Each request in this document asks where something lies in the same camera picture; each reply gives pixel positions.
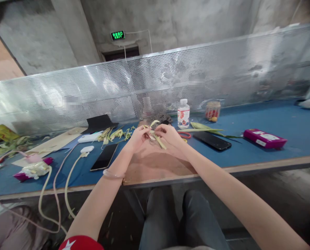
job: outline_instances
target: left hand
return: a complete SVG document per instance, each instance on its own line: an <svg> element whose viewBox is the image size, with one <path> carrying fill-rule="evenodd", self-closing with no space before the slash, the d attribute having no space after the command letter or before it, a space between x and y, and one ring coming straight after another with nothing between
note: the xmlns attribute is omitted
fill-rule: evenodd
<svg viewBox="0 0 310 250"><path fill-rule="evenodd" d="M140 146L143 144L145 140L147 140L148 135L147 133L151 130L151 128L144 128L140 126L133 131L131 138L128 140L124 149L135 153Z"/></svg>

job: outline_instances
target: bottle cap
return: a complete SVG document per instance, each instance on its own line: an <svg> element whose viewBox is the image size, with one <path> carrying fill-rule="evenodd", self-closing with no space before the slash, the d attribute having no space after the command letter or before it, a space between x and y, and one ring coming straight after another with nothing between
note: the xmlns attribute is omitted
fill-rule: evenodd
<svg viewBox="0 0 310 250"><path fill-rule="evenodd" d="M187 104L187 99L180 99L180 104Z"/></svg>

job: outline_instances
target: water bottle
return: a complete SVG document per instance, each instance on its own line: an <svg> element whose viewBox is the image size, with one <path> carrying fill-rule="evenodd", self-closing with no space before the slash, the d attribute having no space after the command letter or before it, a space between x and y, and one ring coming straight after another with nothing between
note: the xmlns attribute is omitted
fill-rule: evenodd
<svg viewBox="0 0 310 250"><path fill-rule="evenodd" d="M190 106L187 104L187 99L180 99L180 105L177 110L178 127L185 129L190 126Z"/></svg>

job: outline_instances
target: pink package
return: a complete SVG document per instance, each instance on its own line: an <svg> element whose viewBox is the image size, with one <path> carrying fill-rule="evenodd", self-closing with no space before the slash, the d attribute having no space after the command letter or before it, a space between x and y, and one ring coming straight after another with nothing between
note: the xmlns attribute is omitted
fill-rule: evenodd
<svg viewBox="0 0 310 250"><path fill-rule="evenodd" d="M268 134L256 128L244 131L243 136L264 148L282 148L287 142L287 139Z"/></svg>
<svg viewBox="0 0 310 250"><path fill-rule="evenodd" d="M43 162L45 162L47 165L50 165L53 162L53 158L52 157L47 157L47 158L43 159ZM13 176L16 179L18 179L20 182L23 182L23 181L31 179L25 173L17 173L17 174L14 174Z"/></svg>

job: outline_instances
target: jeans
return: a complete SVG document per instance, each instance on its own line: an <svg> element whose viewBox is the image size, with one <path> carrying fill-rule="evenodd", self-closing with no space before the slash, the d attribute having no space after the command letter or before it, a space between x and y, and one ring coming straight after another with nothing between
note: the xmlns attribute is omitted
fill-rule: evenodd
<svg viewBox="0 0 310 250"><path fill-rule="evenodd" d="M183 218L177 234L166 197L160 188L153 189L148 197L139 250L162 250L179 245L230 250L208 201L200 192L188 190L184 194Z"/></svg>

